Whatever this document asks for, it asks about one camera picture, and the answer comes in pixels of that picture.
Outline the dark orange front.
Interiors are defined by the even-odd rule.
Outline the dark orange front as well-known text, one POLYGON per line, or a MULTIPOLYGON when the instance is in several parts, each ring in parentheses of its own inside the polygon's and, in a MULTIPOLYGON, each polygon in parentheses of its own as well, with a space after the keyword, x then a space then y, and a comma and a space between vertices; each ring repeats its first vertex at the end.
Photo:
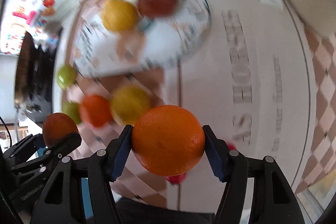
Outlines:
POLYGON ((47 147, 61 142, 66 136, 78 133, 76 123, 64 113, 50 114, 43 125, 43 140, 47 147))

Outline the green apple front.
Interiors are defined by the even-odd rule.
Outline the green apple front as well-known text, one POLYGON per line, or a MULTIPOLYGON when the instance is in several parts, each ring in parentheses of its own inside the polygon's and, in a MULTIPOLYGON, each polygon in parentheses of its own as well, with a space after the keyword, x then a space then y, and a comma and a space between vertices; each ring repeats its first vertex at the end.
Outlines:
POLYGON ((75 122, 75 124, 81 123, 78 103, 64 101, 62 105, 62 112, 68 115, 75 122))

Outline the green apple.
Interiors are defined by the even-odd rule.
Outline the green apple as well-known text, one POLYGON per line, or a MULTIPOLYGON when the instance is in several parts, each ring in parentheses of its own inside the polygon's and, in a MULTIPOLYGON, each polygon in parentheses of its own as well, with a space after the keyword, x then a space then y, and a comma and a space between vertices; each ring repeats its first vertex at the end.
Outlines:
POLYGON ((66 88, 73 85, 76 78, 77 70, 70 65, 61 66, 56 73, 56 83, 62 90, 66 90, 66 88))
POLYGON ((75 124, 81 123, 78 103, 64 101, 62 105, 62 112, 68 115, 75 122, 75 124))

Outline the large orange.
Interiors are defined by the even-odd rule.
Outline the large orange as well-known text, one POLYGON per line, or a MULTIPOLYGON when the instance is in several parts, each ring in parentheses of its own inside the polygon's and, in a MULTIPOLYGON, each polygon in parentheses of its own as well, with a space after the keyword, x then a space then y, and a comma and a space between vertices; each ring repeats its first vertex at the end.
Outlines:
POLYGON ((143 114, 132 129, 135 158, 158 176, 191 170, 205 151, 205 134, 197 118, 175 105, 162 105, 143 114))

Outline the small red tomato front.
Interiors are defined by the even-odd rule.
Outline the small red tomato front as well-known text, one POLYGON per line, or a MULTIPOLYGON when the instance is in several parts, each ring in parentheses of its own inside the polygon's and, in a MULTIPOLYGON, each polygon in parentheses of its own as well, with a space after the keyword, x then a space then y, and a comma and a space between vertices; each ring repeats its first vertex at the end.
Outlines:
POLYGON ((229 142, 229 141, 226 142, 226 145, 228 146, 228 148, 230 150, 235 150, 236 149, 236 146, 233 143, 229 142))

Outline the small red tomato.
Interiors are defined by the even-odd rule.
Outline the small red tomato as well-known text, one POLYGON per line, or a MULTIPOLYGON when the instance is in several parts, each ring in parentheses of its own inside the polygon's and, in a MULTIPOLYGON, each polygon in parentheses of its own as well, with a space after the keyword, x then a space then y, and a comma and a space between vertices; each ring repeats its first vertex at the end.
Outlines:
POLYGON ((230 150, 235 150, 236 149, 236 146, 233 143, 229 142, 229 141, 226 142, 226 145, 228 146, 228 148, 230 150))
POLYGON ((166 176, 166 180, 172 185, 178 185, 182 183, 186 178, 186 173, 175 175, 175 176, 166 176))

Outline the orange middle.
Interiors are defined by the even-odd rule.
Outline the orange middle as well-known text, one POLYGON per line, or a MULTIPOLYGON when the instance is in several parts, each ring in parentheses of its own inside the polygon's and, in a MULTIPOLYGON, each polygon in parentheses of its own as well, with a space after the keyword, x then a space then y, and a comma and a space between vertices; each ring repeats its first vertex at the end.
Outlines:
POLYGON ((113 120, 109 101, 97 94, 91 94, 82 99, 79 113, 82 122, 94 128, 101 128, 113 120))

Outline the black wok pan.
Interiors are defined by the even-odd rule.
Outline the black wok pan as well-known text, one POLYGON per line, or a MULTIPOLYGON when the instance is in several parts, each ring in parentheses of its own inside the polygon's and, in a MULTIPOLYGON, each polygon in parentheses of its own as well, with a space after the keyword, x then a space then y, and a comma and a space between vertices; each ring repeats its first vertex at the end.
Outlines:
POLYGON ((15 74, 14 106, 19 108, 28 98, 33 86, 35 44, 29 32, 25 33, 15 74))

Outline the green apple near stove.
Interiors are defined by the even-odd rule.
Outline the green apple near stove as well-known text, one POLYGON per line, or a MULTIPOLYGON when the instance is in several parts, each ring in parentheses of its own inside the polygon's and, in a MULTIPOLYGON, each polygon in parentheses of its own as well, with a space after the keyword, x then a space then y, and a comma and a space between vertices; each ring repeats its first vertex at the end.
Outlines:
POLYGON ((56 73, 56 83, 62 90, 66 90, 66 88, 73 85, 76 78, 77 70, 70 65, 61 66, 56 73))

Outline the yellow lemon on mat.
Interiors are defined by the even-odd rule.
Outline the yellow lemon on mat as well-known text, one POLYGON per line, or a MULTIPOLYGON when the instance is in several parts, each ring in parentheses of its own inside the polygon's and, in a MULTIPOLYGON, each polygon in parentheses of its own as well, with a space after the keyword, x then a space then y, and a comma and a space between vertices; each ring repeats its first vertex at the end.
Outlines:
POLYGON ((114 91, 110 100, 112 117, 121 126, 134 125, 150 108, 150 95, 138 85, 123 85, 114 91))

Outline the checkered brown table mat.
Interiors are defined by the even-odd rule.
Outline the checkered brown table mat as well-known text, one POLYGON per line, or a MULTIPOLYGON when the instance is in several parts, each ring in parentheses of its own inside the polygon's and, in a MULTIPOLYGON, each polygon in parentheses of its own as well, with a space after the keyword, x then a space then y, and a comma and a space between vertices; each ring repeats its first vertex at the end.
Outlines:
MULTIPOLYGON (((137 0, 126 0, 136 3, 137 0)), ((173 67, 85 78, 61 101, 97 94, 111 99, 123 85, 138 85, 154 106, 191 112, 245 156, 269 155, 304 205, 312 186, 335 174, 335 52, 302 21, 289 0, 284 9, 260 0, 207 0, 207 40, 173 67)), ((72 64, 83 9, 106 0, 82 0, 63 22, 59 63, 72 64)))

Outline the black gas stove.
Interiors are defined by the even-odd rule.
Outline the black gas stove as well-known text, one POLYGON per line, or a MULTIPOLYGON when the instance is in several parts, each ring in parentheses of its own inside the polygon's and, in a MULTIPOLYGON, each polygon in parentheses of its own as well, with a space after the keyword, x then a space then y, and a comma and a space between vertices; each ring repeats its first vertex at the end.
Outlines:
POLYGON ((63 28, 47 32, 47 38, 35 44, 33 86, 28 98, 16 108, 36 123, 45 121, 52 113, 54 66, 63 28))

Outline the floral glass fruit plate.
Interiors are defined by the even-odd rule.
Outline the floral glass fruit plate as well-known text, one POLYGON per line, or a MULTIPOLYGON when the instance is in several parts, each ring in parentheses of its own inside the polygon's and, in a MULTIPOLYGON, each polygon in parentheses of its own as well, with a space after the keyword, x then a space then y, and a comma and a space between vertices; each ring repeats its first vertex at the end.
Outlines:
POLYGON ((173 67, 201 47, 212 25, 207 0, 179 0, 174 15, 142 18, 127 33, 108 31, 100 18, 101 7, 85 7, 76 26, 72 60, 85 78, 173 67))

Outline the yellow lemon on plate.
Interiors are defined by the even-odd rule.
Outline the yellow lemon on plate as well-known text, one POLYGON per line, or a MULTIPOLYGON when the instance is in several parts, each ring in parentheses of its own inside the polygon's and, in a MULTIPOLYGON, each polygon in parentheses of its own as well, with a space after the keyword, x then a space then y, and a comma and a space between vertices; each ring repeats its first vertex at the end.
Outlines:
POLYGON ((139 21, 136 7, 124 0, 107 0, 100 17, 103 26, 111 32, 129 31, 139 21))

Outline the red apple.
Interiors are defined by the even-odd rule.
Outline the red apple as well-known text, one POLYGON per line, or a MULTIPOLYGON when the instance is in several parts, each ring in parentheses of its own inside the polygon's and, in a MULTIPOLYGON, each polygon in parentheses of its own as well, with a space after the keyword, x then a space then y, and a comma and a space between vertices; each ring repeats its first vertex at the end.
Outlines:
POLYGON ((177 9, 179 0, 138 0, 139 13, 148 18, 171 16, 177 9))

